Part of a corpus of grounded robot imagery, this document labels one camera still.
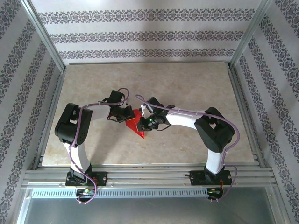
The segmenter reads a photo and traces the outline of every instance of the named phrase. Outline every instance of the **red object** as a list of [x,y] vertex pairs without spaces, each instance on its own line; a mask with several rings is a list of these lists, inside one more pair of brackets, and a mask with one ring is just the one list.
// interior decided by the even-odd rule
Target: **red object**
[[132,129],[135,133],[137,133],[140,137],[144,138],[144,132],[138,131],[137,124],[142,117],[141,112],[138,109],[133,110],[135,114],[135,118],[126,121],[126,126]]

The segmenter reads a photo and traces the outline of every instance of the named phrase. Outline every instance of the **marble tabletop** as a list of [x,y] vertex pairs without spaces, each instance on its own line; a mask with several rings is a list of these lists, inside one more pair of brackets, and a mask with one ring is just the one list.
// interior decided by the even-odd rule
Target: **marble tabletop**
[[[211,106],[217,108],[241,134],[226,162],[254,161],[224,62],[122,63],[67,67],[43,165],[70,165],[63,144],[54,135],[65,106],[100,101],[109,97],[111,90],[121,87],[130,89],[129,104],[133,109],[141,104],[135,94],[141,94],[145,99],[154,96],[164,106],[175,105],[195,111]],[[145,135],[142,139],[125,123],[106,119],[92,121],[85,141],[87,157],[97,165],[206,162],[207,148],[194,129],[171,126],[165,131],[151,131]]]

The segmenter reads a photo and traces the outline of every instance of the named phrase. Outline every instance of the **patterned wallpaper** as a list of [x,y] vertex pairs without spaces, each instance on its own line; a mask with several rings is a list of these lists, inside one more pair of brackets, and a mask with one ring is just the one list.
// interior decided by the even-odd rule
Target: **patterned wallpaper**
[[18,0],[0,0],[0,224],[10,223],[60,71]]
[[235,68],[291,223],[299,223],[298,14],[296,1],[274,0]]
[[65,63],[229,61],[260,0],[32,0]]

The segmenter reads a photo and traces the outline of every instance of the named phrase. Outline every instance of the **red triangular block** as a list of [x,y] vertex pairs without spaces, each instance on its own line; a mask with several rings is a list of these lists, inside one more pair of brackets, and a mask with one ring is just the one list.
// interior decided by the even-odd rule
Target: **red triangular block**
[[138,109],[133,110],[135,114],[135,118],[126,121],[126,126],[132,129],[135,133],[137,133],[140,137],[144,138],[144,132],[138,131],[137,124],[142,117],[141,112]]

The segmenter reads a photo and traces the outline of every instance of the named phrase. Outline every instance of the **beige work surface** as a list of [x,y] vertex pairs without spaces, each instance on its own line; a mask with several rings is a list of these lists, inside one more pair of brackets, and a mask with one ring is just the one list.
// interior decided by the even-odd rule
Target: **beige work surface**
[[[164,106],[196,111],[217,108],[241,133],[241,140],[229,151],[226,162],[254,161],[224,62],[135,63],[68,66],[43,165],[70,164],[63,144],[54,135],[65,106],[103,100],[111,90],[121,87],[130,90],[133,109],[141,104],[135,94],[145,99],[156,97]],[[125,123],[99,119],[91,122],[85,147],[91,163],[98,165],[198,163],[207,159],[207,148],[198,132],[183,126],[151,131],[142,139]]]

